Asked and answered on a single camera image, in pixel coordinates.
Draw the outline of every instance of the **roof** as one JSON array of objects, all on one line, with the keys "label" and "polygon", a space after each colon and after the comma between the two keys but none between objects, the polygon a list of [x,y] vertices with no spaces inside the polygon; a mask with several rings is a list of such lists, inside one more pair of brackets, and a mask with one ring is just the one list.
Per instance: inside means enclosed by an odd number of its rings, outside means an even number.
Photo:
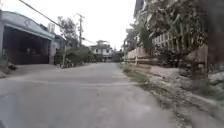
[{"label": "roof", "polygon": [[90,46],[90,48],[111,49],[110,45],[108,44],[93,45],[93,46]]},{"label": "roof", "polygon": [[28,33],[41,36],[50,40],[54,39],[54,34],[44,30],[40,24],[36,23],[34,20],[26,17],[24,15],[9,12],[1,11],[1,22],[5,26],[13,27]]}]

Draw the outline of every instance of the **road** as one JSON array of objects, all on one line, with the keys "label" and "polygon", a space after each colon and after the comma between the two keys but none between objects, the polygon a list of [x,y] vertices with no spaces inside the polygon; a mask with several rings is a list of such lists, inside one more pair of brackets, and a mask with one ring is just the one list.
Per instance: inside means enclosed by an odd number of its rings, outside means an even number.
[{"label": "road", "polygon": [[116,64],[41,68],[0,80],[6,128],[175,128],[171,112]]}]

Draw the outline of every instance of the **white wall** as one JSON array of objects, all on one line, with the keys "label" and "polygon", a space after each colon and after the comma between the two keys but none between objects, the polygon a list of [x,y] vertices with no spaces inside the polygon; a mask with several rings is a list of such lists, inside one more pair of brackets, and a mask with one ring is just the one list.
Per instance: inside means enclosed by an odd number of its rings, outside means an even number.
[{"label": "white wall", "polygon": [[98,49],[98,52],[96,52],[97,49],[93,49],[92,52],[94,54],[102,54],[104,56],[109,56],[112,54],[112,50],[109,49],[109,52],[107,52],[107,49]]}]

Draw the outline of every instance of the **utility pole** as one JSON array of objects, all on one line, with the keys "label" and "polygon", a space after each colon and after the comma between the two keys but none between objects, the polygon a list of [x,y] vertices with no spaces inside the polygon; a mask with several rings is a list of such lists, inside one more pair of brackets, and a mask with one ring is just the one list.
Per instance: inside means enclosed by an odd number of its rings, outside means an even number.
[{"label": "utility pole", "polygon": [[82,22],[85,17],[79,13],[76,13],[76,15],[79,16],[79,30],[78,30],[79,31],[79,42],[80,42],[80,45],[82,45],[82,32],[83,32]]}]

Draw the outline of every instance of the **curb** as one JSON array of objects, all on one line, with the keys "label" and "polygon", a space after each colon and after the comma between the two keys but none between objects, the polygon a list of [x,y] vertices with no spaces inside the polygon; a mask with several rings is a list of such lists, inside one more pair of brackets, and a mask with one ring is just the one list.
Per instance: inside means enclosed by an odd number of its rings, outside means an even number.
[{"label": "curb", "polygon": [[221,107],[215,101],[205,99],[201,96],[195,95],[191,92],[188,92],[186,90],[177,87],[168,86],[159,81],[155,82],[150,80],[150,82],[152,82],[153,84],[152,86],[164,89],[169,93],[171,93],[172,95],[178,96],[182,100],[185,100],[188,103],[196,106],[200,110],[208,113],[209,115],[218,119],[219,121],[224,122],[224,107]]}]

